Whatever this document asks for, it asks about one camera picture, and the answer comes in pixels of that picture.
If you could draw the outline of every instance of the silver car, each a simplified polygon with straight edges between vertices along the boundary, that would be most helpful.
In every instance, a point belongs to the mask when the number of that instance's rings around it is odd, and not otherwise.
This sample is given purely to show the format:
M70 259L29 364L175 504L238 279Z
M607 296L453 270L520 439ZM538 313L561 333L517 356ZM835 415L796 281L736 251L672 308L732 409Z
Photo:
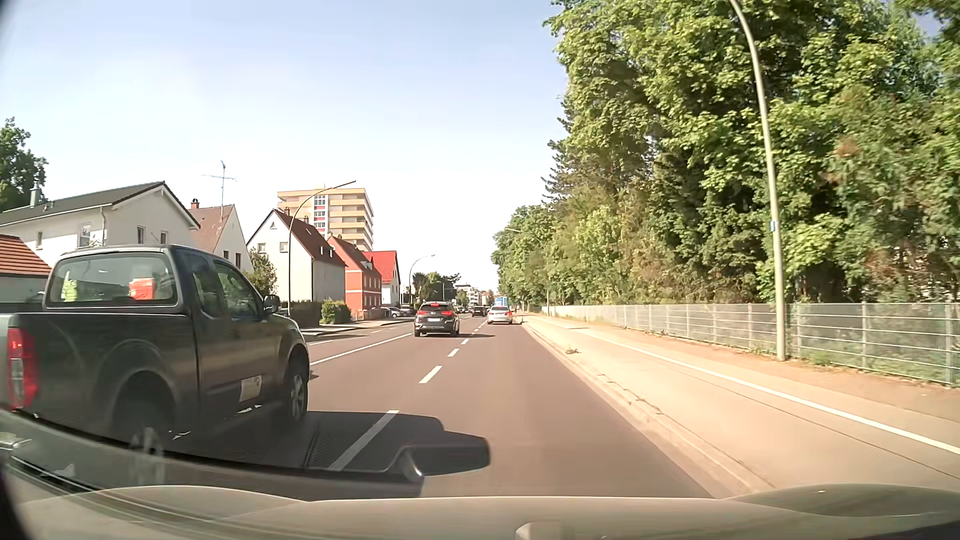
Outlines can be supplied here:
M490 311L487 311L487 324L493 323L507 323L512 325L514 323L514 314L510 311L509 307L493 306L490 308Z

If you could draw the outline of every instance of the metal fence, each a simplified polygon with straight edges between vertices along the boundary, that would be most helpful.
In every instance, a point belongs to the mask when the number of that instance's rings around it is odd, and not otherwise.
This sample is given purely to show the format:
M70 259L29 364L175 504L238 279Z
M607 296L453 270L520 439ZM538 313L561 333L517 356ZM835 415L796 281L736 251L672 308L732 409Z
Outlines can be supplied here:
M960 383L958 304L791 304L787 309L790 356ZM551 306L550 314L756 352L776 349L772 304Z

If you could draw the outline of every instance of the tv antenna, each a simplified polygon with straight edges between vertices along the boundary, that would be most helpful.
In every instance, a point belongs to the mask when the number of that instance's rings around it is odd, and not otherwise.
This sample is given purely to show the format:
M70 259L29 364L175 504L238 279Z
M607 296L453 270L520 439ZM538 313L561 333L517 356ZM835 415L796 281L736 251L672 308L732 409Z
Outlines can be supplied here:
M236 177L227 176L227 165L224 164L223 160L220 160L220 164L224 166L223 174L219 174L219 175L204 174L201 176L220 179L220 219L223 219L224 218L224 184L227 182L227 180L233 180L234 182L236 182L237 179Z

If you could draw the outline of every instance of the tiled roof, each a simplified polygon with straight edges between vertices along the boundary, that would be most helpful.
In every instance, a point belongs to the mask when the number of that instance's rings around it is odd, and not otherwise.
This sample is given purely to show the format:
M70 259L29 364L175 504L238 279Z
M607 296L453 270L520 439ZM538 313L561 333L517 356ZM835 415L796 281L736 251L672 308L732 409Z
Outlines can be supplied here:
M214 253L217 249L217 242L220 241L220 235L224 233L224 227L233 212L233 205L224 206L224 217L220 217L220 207L209 207L205 209L188 209L190 215L197 220L200 228L191 231L193 245L209 253Z
M330 264L336 264L337 266L346 266L339 257L330 256L330 244L326 243L324 236L317 231L316 227L307 225L299 219L294 219L280 209L273 209L273 213L276 214L276 217L280 218L280 221L283 222L288 229L291 227L291 222L293 223L293 228L291 229L293 236L297 238L300 245L303 246L303 249L310 254L310 257Z
M50 266L18 236L0 234L0 275L46 278Z
M376 268L376 271L380 273L380 278L384 283L389 283L394 279L396 251L367 251L363 254L373 263L373 268Z
M344 260L344 263L353 269L359 269L363 271L365 276L371 276L374 278L380 278L380 273L374 270L373 268L367 268L364 266L364 262L369 262L366 257L364 257L363 252L357 249L357 247L343 238L338 238L336 236L330 236L327 241L337 248L337 255Z

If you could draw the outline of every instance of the truck rear window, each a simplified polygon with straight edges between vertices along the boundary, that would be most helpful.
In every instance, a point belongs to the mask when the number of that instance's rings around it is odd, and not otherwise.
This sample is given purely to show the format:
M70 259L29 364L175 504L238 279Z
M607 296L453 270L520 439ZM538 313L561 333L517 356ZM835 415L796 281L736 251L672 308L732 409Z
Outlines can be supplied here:
M160 253L98 254L61 261L47 306L155 306L177 301L167 257Z

